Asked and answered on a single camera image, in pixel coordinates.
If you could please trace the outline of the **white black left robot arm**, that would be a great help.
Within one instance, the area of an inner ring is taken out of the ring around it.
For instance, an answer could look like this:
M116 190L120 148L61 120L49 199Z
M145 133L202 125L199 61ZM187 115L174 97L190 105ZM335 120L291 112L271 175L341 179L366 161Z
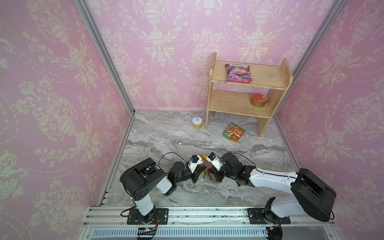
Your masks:
M120 182L131 196L140 216L149 221L155 216L155 205L149 193L156 188L163 195L169 196L181 182L191 180L196 183L206 169L203 165L206 157L206 155L193 155L186 164L176 162L168 173L152 158L147 158L123 172Z

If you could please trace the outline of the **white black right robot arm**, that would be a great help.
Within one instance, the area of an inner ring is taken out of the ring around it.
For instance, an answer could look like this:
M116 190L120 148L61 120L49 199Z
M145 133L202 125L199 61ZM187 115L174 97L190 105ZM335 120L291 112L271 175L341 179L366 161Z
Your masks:
M267 201L263 215L269 223L278 223L290 216L308 215L315 220L334 220L333 206L336 192L317 175L308 169L298 172L275 172L243 165L239 154L226 153L222 157L211 153L206 160L211 164L208 172L217 183L224 178L234 180L238 186L269 188L285 192L287 197L271 197Z

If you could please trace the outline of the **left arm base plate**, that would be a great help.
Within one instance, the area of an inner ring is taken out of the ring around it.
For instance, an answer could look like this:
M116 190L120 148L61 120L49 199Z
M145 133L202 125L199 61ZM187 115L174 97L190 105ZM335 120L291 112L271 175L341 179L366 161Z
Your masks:
M132 209L127 216L128 225L166 225L168 223L169 209L155 208L146 216L142 215L139 210Z

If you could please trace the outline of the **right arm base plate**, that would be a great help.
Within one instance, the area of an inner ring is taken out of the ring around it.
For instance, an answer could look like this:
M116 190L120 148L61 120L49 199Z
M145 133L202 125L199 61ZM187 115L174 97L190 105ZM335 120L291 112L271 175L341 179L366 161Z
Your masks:
M266 211L263 208L248 208L246 210L251 225L289 225L289 217L280 218L272 211Z

